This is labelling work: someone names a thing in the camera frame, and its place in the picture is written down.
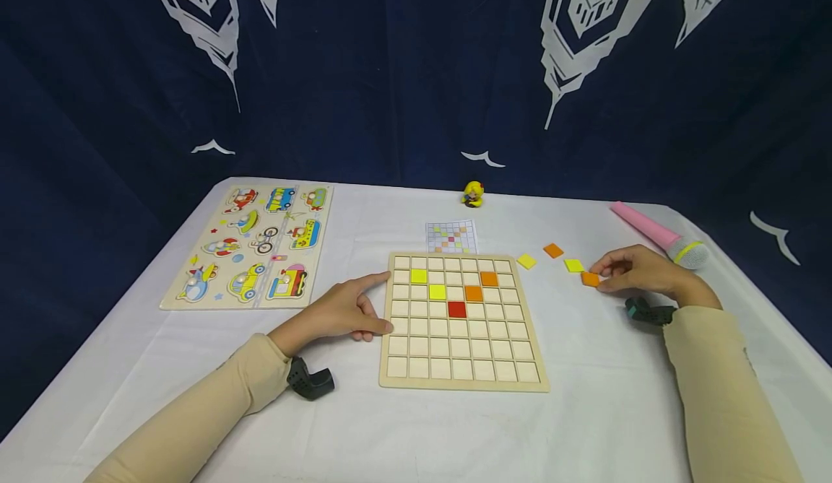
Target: toy figurine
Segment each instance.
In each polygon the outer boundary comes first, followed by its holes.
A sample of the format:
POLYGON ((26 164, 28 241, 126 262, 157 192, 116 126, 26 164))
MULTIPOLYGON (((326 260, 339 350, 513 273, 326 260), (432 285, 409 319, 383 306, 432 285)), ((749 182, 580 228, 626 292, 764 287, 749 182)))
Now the toy figurine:
POLYGON ((465 192, 463 193, 463 203, 466 207, 480 207, 480 205, 482 205, 482 195, 484 193, 485 188, 482 187, 482 183, 469 182, 469 184, 465 186, 465 192))

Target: wooden grid board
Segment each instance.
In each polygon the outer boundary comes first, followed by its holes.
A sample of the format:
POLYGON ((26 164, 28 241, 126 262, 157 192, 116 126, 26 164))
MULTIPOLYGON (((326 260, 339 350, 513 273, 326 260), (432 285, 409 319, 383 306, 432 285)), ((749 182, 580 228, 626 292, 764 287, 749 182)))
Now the wooden grid board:
POLYGON ((384 388, 548 392, 514 259, 391 253, 384 388))

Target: backdrop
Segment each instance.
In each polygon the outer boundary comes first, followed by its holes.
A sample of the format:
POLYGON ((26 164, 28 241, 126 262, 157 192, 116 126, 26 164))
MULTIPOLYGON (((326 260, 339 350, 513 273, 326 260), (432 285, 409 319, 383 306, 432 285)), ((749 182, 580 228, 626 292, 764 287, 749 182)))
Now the backdrop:
POLYGON ((832 358, 832 0, 0 0, 0 434, 213 184, 667 204, 832 358))

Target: red square tile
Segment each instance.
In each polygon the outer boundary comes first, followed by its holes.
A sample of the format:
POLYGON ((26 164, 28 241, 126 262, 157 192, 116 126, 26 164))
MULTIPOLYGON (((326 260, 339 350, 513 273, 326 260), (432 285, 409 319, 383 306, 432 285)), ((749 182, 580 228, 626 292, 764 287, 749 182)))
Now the red square tile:
POLYGON ((463 303, 462 301, 448 302, 448 317, 464 319, 466 315, 467 314, 465 313, 465 303, 463 303))

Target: colored tile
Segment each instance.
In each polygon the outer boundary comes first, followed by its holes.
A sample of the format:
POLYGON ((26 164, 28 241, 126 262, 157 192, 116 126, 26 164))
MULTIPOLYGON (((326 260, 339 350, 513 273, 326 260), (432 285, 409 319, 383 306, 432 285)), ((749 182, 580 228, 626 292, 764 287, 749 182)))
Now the colored tile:
POLYGON ((497 274, 494 274, 493 271, 481 271, 480 280, 482 286, 499 286, 497 274))
POLYGON ((451 301, 448 303, 448 317, 464 319, 467 317, 465 303, 462 301, 451 301))
POLYGON ((466 301, 477 301, 478 303, 482 302, 482 288, 478 286, 466 286, 465 287, 465 300, 466 301))
POLYGON ((411 282, 418 282, 418 284, 426 284, 426 282, 428 282, 428 271, 427 270, 411 270, 410 271, 410 281, 411 282))
POLYGON ((518 263, 520 263, 520 266, 522 266, 522 268, 525 268, 526 270, 531 270, 532 266, 537 264, 537 260, 535 258, 532 258, 529 254, 525 253, 518 258, 518 263))
POLYGON ((598 274, 593 274, 591 271, 582 271, 581 281, 586 286, 596 287, 601 284, 601 277, 598 277, 598 274))
POLYGON ((445 300, 445 286, 443 284, 432 284, 429 288, 430 298, 445 300))
POLYGON ((552 259, 563 255, 563 250, 561 250, 560 247, 558 247, 554 243, 549 243, 545 247, 543 247, 543 252, 549 254, 549 257, 552 259))
POLYGON ((584 271, 584 265, 582 265, 577 259, 564 259, 563 264, 567 265, 567 270, 571 271, 573 274, 584 271))

